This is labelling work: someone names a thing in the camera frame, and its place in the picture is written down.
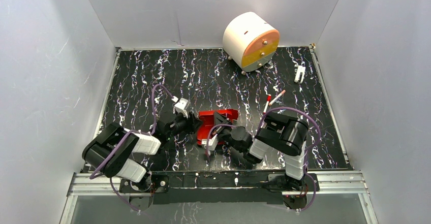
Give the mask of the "red paper box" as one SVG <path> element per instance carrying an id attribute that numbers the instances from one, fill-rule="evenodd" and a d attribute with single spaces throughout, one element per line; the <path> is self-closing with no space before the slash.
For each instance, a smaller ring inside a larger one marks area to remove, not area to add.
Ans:
<path id="1" fill-rule="evenodd" d="M 223 110 L 209 110 L 209 111 L 199 111 L 198 116 L 199 119 L 203 122 L 203 124 L 200 126 L 200 128 L 197 131 L 197 144 L 199 146 L 203 146 L 203 140 L 206 140 L 207 134 L 209 130 L 216 124 L 222 123 L 221 122 L 215 123 L 214 121 L 214 114 L 218 112 L 225 118 L 228 118 L 230 122 L 233 122 L 234 120 L 237 120 L 239 117 L 238 110 L 235 109 L 223 109 Z"/>

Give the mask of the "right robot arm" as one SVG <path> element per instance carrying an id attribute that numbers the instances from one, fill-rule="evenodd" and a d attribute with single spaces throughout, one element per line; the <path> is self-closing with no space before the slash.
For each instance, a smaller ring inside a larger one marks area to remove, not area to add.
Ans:
<path id="1" fill-rule="evenodd" d="M 309 125 L 292 116 L 270 112 L 253 137 L 245 127 L 233 125 L 220 113 L 214 114 L 214 126 L 207 135 L 206 155 L 210 156 L 222 141 L 242 153 L 252 164 L 262 162 L 271 148 L 283 154 L 287 186 L 300 190 L 306 184 L 305 147 Z"/>

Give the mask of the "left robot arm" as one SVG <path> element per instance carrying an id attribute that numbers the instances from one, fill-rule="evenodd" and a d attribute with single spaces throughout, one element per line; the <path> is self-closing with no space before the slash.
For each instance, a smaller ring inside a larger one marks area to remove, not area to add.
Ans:
<path id="1" fill-rule="evenodd" d="M 157 119 L 152 127 L 154 132 L 149 133 L 128 130 L 112 122 L 84 148 L 82 158 L 95 168 L 91 179 L 100 175 L 120 177 L 131 181 L 138 191 L 147 191 L 152 184 L 151 171 L 130 155 L 156 155 L 174 137 L 195 134 L 202 125 L 203 121 L 192 112 Z"/>

